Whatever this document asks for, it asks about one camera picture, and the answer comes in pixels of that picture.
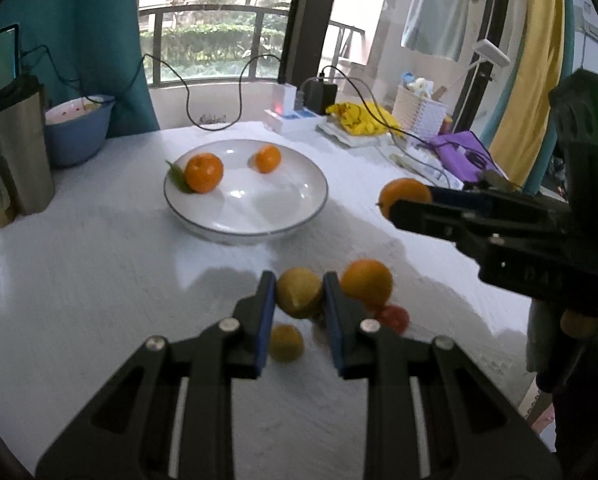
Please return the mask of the yellow-green small fruit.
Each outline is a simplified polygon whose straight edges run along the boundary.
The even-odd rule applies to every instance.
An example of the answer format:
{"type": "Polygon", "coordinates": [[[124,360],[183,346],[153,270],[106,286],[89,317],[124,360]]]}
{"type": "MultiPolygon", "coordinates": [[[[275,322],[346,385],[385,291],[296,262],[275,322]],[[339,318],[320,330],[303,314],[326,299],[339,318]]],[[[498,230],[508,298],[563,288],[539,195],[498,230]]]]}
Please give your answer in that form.
{"type": "Polygon", "coordinates": [[[305,352],[300,330],[290,324],[275,324],[271,331],[269,353],[278,363],[290,363],[305,352]]]}

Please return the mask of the large orange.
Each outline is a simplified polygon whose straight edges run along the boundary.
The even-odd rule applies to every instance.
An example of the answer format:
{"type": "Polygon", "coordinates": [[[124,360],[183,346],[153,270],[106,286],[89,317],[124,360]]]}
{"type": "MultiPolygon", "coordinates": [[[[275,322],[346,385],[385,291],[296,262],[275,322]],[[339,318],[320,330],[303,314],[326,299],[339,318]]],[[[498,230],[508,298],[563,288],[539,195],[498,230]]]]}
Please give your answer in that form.
{"type": "Polygon", "coordinates": [[[376,259],[351,262],[341,274],[339,283],[346,296],[362,301],[369,310],[384,307],[393,289],[391,271],[376,259]]]}

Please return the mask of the orange mandarin with leaf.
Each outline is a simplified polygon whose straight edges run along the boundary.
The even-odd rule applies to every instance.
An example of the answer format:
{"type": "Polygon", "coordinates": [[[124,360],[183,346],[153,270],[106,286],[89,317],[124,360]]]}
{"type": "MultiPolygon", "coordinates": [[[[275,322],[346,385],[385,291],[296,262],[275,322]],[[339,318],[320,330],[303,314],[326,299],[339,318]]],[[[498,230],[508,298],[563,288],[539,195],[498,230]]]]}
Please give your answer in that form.
{"type": "Polygon", "coordinates": [[[224,176],[224,165],[217,155],[200,153],[184,168],[168,162],[169,176],[175,187],[187,194],[207,194],[215,190],[224,176]]]}

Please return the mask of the small orange mandarin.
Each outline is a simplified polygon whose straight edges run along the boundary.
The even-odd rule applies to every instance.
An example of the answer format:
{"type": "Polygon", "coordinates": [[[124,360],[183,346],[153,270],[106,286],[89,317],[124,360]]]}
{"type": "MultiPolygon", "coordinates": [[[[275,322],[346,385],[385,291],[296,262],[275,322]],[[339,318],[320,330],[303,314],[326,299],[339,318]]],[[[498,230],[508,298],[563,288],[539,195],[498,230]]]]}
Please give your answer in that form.
{"type": "Polygon", "coordinates": [[[261,174],[271,174],[281,161],[281,151],[272,144],[264,145],[255,155],[255,166],[261,174]]]}

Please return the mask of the purple cloth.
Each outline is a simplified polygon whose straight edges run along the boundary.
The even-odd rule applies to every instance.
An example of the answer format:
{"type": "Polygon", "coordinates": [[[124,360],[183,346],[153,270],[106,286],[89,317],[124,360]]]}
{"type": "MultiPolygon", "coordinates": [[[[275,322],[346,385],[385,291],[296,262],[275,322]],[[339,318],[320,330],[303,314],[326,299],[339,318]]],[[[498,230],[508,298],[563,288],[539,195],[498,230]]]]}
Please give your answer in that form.
{"type": "Polygon", "coordinates": [[[464,183],[477,183],[485,171],[504,177],[485,145],[471,131],[438,134],[427,143],[442,166],[464,183]]]}

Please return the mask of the yellow curtain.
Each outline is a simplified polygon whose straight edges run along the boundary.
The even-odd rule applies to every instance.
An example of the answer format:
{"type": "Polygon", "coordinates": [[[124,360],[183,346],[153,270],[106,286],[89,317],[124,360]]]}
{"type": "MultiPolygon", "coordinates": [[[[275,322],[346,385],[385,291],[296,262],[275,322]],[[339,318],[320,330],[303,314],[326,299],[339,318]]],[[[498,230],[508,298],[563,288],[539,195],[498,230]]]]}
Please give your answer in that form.
{"type": "Polygon", "coordinates": [[[565,0],[528,0],[523,53],[511,96],[490,145],[494,161],[517,188],[537,160],[549,122],[549,92],[560,81],[565,0]]]}

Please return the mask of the orange bottle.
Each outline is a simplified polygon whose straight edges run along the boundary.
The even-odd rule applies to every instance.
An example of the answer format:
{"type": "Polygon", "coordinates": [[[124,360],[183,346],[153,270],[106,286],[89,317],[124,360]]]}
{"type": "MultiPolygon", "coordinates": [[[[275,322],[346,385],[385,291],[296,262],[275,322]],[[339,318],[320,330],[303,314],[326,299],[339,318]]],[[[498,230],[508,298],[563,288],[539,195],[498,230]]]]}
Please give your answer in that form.
{"type": "Polygon", "coordinates": [[[450,133],[452,131],[452,126],[453,126],[453,119],[451,116],[445,116],[443,118],[443,122],[440,126],[439,129],[439,133],[440,134],[447,134],[450,133]]]}

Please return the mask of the white tube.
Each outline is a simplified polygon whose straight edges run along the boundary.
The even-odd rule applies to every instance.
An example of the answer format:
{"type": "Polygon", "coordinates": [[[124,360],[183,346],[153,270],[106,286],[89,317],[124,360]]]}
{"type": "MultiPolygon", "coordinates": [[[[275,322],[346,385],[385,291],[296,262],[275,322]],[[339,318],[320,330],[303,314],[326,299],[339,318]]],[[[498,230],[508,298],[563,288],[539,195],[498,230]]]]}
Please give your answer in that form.
{"type": "Polygon", "coordinates": [[[426,177],[430,180],[438,179],[441,176],[441,172],[437,168],[435,168],[434,166],[424,164],[424,162],[421,162],[416,158],[412,158],[405,155],[399,155],[397,153],[390,153],[388,155],[388,158],[396,165],[404,169],[414,171],[417,174],[420,174],[421,176],[426,177]]]}

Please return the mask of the white ceramic bowl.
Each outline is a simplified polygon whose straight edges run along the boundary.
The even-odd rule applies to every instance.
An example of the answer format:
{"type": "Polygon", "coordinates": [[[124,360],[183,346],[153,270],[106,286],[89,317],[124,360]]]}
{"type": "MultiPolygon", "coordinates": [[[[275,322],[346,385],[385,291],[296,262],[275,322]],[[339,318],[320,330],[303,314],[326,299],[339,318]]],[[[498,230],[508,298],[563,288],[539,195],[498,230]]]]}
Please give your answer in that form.
{"type": "Polygon", "coordinates": [[[263,174],[255,157],[266,146],[250,139],[214,141],[172,162],[163,196],[175,218],[197,236],[232,245],[273,240],[316,218],[328,199],[322,170],[304,154],[281,145],[281,163],[263,174]],[[181,172],[193,157],[205,153],[223,162],[223,179],[208,193],[188,191],[181,172]]]}

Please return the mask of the hanging blue-grey towel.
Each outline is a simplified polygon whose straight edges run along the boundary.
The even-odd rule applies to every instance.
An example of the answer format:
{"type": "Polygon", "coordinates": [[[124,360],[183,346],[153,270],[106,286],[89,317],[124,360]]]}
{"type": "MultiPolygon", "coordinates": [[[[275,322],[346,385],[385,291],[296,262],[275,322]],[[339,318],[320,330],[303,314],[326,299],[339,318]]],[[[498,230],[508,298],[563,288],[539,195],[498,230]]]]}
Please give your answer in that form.
{"type": "Polygon", "coordinates": [[[463,49],[470,0],[412,0],[401,47],[458,62],[463,49]]]}

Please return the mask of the black power adapter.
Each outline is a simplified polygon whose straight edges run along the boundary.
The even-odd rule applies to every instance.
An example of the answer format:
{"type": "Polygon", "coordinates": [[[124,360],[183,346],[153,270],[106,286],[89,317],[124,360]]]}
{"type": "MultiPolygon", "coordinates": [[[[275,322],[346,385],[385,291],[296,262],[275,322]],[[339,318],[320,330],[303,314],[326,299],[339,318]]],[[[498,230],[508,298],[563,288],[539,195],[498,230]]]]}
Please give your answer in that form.
{"type": "Polygon", "coordinates": [[[336,101],[338,87],[322,78],[311,80],[305,86],[305,108],[320,116],[336,101]]]}

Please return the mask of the white charger adapter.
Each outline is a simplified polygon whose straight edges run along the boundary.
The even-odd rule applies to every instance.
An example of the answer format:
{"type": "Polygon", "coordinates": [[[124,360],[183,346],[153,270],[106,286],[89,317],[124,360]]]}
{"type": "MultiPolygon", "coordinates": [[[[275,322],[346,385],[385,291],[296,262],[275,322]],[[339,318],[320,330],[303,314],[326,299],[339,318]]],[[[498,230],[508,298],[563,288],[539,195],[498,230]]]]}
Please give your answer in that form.
{"type": "Polygon", "coordinates": [[[278,116],[289,116],[295,110],[297,87],[293,84],[280,84],[273,87],[272,110],[278,116]]]}

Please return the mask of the blue plastic bowl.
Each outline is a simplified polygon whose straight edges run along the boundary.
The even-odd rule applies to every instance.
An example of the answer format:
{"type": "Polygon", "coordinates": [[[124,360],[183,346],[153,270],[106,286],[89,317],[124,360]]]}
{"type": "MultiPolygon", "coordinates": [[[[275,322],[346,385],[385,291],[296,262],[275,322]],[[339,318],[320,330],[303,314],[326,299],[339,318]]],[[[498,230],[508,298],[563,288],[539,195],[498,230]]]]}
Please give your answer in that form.
{"type": "Polygon", "coordinates": [[[69,168],[94,157],[106,141],[114,104],[112,96],[81,96],[46,110],[50,166],[69,168]]]}

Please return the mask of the balcony railing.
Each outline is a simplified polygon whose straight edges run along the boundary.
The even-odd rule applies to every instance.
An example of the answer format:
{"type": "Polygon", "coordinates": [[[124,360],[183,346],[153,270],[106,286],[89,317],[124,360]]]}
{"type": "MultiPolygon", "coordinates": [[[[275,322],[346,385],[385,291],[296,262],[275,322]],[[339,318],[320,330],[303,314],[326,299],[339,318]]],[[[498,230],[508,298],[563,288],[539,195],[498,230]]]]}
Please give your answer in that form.
{"type": "Polygon", "coordinates": [[[147,82],[272,81],[282,56],[288,11],[241,4],[188,3],[138,11],[147,82]]]}

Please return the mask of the teal curtain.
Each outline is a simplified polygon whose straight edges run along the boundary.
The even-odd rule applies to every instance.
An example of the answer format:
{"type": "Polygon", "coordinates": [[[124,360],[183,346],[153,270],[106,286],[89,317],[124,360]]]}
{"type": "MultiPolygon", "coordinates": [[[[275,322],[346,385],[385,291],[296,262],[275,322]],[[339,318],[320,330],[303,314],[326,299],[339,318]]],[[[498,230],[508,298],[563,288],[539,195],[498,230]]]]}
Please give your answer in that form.
{"type": "Polygon", "coordinates": [[[105,94],[116,101],[109,136],[158,129],[142,68],[137,0],[0,0],[0,29],[11,24],[50,102],[105,94]]]}

